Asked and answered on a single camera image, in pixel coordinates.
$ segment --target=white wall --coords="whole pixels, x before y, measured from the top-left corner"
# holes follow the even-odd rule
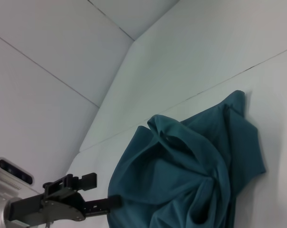
[[[0,156],[35,176],[65,175],[98,108],[0,39]]]
[[[132,40],[86,0],[0,0],[0,156],[65,175]]]
[[[89,0],[133,39],[137,39],[178,0]]]
[[[179,1],[131,46],[80,150],[285,50],[287,0]]]
[[[87,0],[0,0],[0,37],[97,106],[132,43]]]

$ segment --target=white table surface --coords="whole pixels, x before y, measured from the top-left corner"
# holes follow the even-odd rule
[[[246,93],[246,118],[259,130],[267,173],[252,181],[237,201],[235,228],[287,228],[287,52],[162,112],[179,121],[222,101],[234,90]],[[86,200],[107,197],[111,175],[137,125],[78,154],[69,173],[98,174]],[[56,227],[107,228],[106,216]]]

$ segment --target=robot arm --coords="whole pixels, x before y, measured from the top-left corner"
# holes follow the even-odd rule
[[[82,179],[68,174],[43,187],[44,194],[12,202],[7,220],[26,227],[61,219],[83,221],[87,217],[108,214],[111,209],[121,206],[120,196],[85,202],[77,192],[96,188],[96,173],[87,174]]]
[[[79,190],[97,187],[97,174],[81,179],[71,174],[43,185],[44,193],[32,190],[34,178],[14,163],[0,158],[0,228],[23,228],[61,219],[83,221],[105,215],[121,206],[120,196],[85,202]]]

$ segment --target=cloth fold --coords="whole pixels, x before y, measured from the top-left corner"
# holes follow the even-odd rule
[[[123,206],[110,228],[232,228],[236,197],[265,172],[245,94],[184,121],[155,115],[140,126],[109,184]]]

